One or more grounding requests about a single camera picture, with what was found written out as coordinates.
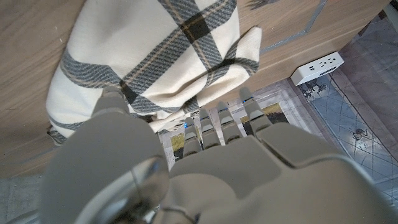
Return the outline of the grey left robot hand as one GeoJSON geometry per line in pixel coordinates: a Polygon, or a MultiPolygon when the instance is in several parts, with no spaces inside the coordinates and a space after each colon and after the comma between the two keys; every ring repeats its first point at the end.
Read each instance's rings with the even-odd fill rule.
{"type": "Polygon", "coordinates": [[[103,90],[91,118],[61,146],[41,187],[42,223],[396,223],[370,176],[339,149],[291,124],[272,124],[240,91],[253,134],[218,105],[224,144],[206,111],[202,137],[185,125],[169,166],[122,92],[103,90]]]}

